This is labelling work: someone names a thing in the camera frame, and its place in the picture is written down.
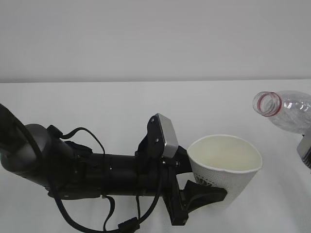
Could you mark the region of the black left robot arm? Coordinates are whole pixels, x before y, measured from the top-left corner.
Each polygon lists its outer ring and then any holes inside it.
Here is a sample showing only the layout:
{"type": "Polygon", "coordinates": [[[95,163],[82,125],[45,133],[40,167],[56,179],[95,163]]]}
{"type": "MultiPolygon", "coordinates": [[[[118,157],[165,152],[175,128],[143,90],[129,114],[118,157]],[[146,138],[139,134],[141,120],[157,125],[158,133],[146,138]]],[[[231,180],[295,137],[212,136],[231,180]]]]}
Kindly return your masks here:
{"type": "Polygon", "coordinates": [[[177,175],[192,172],[188,154],[179,146],[171,121],[153,115],[135,155],[94,153],[71,141],[55,126],[23,125],[0,108],[2,167],[47,190],[49,173],[59,197],[80,200],[110,195],[162,197],[173,225],[184,225],[188,214],[223,201],[227,191],[187,181],[180,189],[177,175]]]}

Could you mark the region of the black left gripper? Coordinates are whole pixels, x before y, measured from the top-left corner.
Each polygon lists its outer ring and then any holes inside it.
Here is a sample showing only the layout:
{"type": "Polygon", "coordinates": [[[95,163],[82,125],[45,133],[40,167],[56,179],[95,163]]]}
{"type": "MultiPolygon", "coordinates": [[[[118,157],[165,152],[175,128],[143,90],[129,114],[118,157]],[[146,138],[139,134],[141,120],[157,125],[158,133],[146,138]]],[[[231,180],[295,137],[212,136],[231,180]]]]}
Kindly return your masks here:
{"type": "Polygon", "coordinates": [[[179,189],[178,174],[192,172],[187,151],[179,146],[174,157],[152,158],[148,151],[148,139],[144,138],[135,152],[136,161],[136,196],[154,197],[151,206],[139,220],[146,220],[160,197],[163,198],[171,220],[187,220],[192,211],[209,204],[221,202],[227,196],[224,188],[200,185],[190,180],[184,189],[179,189]]]}

